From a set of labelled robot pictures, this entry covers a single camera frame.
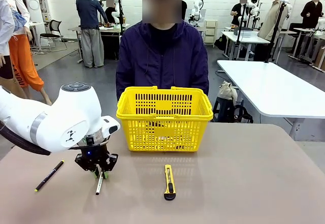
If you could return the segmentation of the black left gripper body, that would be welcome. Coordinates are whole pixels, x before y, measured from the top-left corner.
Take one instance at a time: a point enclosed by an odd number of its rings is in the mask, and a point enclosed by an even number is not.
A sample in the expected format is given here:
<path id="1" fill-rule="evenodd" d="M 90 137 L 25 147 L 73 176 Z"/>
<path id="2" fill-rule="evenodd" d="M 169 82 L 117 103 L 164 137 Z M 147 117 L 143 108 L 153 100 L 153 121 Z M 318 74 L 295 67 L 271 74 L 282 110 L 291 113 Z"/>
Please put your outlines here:
<path id="1" fill-rule="evenodd" d="M 112 171 L 118 160 L 118 154 L 110 153 L 107 144 L 110 137 L 102 143 L 93 145 L 76 146 L 75 150 L 80 150 L 75 162 L 85 171 L 96 171 L 100 167 L 101 171 Z"/>

